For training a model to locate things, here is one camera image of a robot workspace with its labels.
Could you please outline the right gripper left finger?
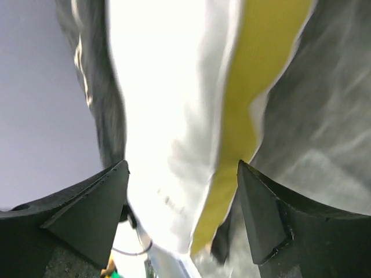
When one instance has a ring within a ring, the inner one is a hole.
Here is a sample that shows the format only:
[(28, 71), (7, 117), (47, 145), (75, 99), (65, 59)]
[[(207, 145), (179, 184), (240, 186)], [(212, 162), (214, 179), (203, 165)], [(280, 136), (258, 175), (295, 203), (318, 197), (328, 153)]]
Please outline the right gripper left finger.
[(2, 277), (99, 277), (126, 202), (121, 161), (41, 199), (1, 212)]

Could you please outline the white pillow yellow edge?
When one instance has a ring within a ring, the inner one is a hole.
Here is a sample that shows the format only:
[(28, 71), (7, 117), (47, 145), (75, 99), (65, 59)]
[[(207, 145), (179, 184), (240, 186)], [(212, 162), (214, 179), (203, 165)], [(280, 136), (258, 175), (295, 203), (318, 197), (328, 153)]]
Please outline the white pillow yellow edge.
[(209, 243), (263, 137), (267, 92), (315, 1), (109, 1), (124, 100), (128, 201), (153, 242), (184, 258)]

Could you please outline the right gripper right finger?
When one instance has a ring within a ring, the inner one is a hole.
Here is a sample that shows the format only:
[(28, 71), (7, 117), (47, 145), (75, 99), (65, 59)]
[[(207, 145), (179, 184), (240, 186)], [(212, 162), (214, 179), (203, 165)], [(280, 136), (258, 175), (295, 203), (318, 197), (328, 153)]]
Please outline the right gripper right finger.
[(305, 197), (240, 161), (238, 192), (261, 277), (369, 277), (370, 217)]

